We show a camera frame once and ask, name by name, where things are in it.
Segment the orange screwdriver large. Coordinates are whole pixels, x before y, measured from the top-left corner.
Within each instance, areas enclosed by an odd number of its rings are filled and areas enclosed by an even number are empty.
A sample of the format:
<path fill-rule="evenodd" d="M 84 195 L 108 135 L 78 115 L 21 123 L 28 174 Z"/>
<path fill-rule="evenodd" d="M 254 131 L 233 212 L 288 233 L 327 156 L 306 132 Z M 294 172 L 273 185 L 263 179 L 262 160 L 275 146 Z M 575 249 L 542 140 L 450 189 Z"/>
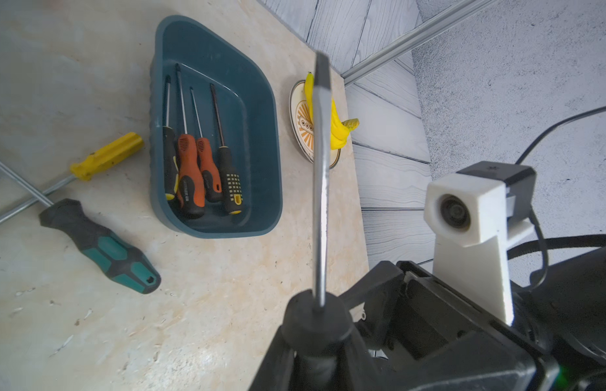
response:
<path fill-rule="evenodd" d="M 205 214 L 205 189 L 203 179 L 197 164 L 197 147 L 195 138 L 187 130 L 187 116 L 182 88 L 182 73 L 180 64 L 175 65 L 176 79 L 179 88 L 179 104 L 182 115 L 181 127 L 183 133 L 178 138 L 179 189 L 177 197 L 182 213 L 190 219 L 198 219 Z"/>

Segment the black yellow-tip screwdriver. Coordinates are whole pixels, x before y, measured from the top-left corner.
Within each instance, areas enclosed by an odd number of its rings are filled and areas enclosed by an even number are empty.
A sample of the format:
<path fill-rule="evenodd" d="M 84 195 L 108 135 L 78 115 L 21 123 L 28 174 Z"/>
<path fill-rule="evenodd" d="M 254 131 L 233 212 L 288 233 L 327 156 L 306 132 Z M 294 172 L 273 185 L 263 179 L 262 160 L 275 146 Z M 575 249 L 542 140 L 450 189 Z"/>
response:
<path fill-rule="evenodd" d="M 173 201 L 179 188 L 179 168 L 177 163 L 176 133 L 169 125 L 170 117 L 170 76 L 167 75 L 164 87 L 163 143 L 164 143 L 164 188 L 166 200 Z"/>

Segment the orange screwdriver small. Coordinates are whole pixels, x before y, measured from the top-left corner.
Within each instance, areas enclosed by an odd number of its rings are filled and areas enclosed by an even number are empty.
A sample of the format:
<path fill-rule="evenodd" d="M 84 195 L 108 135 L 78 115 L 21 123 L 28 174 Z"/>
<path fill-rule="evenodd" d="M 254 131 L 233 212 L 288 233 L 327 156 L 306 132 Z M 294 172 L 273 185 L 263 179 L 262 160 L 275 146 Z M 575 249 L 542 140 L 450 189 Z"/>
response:
<path fill-rule="evenodd" d="M 196 147 L 198 151 L 198 164 L 205 183 L 205 197 L 206 200 L 211 203 L 218 203 L 223 200 L 223 189 L 220 174 L 213 159 L 213 152 L 210 142 L 203 135 L 194 89 L 190 87 L 189 90 L 199 133 L 199 137 L 196 139 Z"/>

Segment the black yellow copper-shaft screwdriver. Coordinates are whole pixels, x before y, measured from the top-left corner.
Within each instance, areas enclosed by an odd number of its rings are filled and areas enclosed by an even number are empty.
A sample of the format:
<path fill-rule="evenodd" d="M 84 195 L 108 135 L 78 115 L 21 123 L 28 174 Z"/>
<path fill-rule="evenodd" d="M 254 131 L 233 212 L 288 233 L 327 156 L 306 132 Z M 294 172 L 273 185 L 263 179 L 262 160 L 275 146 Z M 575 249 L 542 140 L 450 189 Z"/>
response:
<path fill-rule="evenodd" d="M 238 170 L 234 165 L 231 149 L 226 146 L 222 119 L 218 107 L 217 91 L 214 84 L 210 84 L 210 91 L 213 99 L 213 107 L 220 139 L 220 146 L 218 148 L 218 164 L 220 179 L 223 186 L 223 206 L 228 214 L 237 215 L 240 214 L 243 209 L 241 180 Z"/>

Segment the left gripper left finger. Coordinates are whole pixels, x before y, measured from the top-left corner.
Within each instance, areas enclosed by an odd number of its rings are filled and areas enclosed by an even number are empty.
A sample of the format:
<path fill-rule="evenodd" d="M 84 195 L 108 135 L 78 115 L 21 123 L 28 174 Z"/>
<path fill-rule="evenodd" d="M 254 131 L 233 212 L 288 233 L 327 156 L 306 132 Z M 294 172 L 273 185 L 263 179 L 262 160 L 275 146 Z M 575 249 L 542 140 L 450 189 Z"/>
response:
<path fill-rule="evenodd" d="M 249 390 L 290 390 L 295 357 L 295 350 L 286 342 L 283 328 L 279 327 Z"/>

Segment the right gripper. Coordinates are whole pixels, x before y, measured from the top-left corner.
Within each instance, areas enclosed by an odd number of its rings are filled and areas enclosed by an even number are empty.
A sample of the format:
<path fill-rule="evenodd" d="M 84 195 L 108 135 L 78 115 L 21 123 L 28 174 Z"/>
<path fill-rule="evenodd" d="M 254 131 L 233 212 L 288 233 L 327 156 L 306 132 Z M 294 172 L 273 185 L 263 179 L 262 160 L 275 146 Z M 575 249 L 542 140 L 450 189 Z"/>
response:
<path fill-rule="evenodd" d="M 556 360 L 414 262 L 381 262 L 340 295 L 381 390 L 551 390 Z"/>

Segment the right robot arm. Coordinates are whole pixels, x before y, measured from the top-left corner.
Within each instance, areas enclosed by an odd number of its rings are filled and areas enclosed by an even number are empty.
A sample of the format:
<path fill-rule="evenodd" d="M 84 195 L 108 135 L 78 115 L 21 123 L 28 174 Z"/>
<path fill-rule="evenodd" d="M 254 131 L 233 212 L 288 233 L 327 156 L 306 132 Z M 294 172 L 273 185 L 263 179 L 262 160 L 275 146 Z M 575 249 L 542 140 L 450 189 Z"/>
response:
<path fill-rule="evenodd" d="M 503 322 L 414 262 L 381 262 L 341 295 L 387 390 L 606 390 L 606 235 L 512 296 Z"/>

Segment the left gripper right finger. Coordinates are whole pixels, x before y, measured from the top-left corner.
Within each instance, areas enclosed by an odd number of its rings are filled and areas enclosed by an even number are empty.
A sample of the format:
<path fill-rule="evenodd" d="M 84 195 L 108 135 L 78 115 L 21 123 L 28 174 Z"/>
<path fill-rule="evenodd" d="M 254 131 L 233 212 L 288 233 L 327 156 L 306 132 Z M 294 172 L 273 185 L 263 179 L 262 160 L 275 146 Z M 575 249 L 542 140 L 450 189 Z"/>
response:
<path fill-rule="evenodd" d="M 380 375 L 357 329 L 342 345 L 338 368 L 340 390 L 381 390 Z"/>

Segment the yellow handle screwdriver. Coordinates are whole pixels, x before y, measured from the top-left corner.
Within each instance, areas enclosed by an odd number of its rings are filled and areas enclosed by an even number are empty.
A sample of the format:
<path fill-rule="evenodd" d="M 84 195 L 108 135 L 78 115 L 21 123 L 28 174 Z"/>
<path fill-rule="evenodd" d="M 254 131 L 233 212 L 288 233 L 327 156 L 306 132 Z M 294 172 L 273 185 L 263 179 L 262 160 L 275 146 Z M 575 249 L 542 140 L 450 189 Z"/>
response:
<path fill-rule="evenodd" d="M 84 161 L 73 164 L 70 167 L 71 174 L 66 179 L 57 182 L 54 186 L 44 192 L 34 187 L 21 175 L 0 161 L 0 170 L 10 179 L 17 182 L 21 187 L 30 192 L 34 197 L 11 211 L 0 216 L 0 224 L 26 210 L 36 202 L 40 202 L 47 208 L 40 214 L 41 225 L 53 228 L 68 226 L 72 223 L 88 223 L 81 204 L 76 200 L 63 199 L 53 202 L 48 198 L 50 194 L 70 184 L 76 179 L 83 182 L 89 181 L 96 174 L 102 173 L 113 166 L 124 161 L 126 158 L 137 153 L 144 146 L 143 139 L 136 133 L 130 132 L 117 140 L 109 143 L 96 152 L 91 153 Z"/>

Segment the green handle screwdriver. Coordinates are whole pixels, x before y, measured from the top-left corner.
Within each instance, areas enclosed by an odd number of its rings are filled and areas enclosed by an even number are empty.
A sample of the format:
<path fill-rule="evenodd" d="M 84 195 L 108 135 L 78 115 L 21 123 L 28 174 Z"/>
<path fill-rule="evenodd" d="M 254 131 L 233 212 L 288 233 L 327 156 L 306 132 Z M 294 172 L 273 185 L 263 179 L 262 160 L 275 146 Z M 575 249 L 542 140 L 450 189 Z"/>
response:
<path fill-rule="evenodd" d="M 40 224 L 63 231 L 107 278 L 142 294 L 159 288 L 161 276 L 146 255 L 109 228 L 89 219 L 80 201 L 53 202 L 1 161 L 0 170 L 47 207 L 39 214 Z"/>
<path fill-rule="evenodd" d="M 340 349 L 352 320 L 342 301 L 327 291 L 328 204 L 332 86 L 327 55 L 318 51 L 312 93 L 314 117 L 313 284 L 287 305 L 283 337 L 295 352 L 294 390 L 327 390 L 335 385 Z"/>

